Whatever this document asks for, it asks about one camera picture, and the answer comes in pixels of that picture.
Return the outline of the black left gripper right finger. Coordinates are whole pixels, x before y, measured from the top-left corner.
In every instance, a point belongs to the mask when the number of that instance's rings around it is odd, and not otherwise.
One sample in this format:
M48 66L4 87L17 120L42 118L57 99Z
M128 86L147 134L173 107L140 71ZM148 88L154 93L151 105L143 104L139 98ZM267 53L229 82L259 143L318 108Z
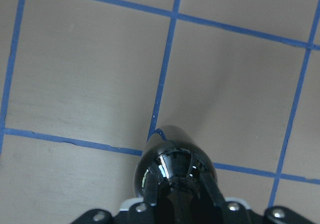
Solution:
M220 207L226 202L224 196L218 188L217 180L211 173L202 173L201 183L215 208Z

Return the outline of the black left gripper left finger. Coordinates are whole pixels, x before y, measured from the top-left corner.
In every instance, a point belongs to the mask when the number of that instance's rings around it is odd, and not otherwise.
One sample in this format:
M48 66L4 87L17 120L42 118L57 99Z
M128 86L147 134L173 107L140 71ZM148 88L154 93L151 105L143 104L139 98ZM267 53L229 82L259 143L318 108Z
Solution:
M151 207L156 207L158 204L159 183L158 179L150 176L145 182L143 202Z

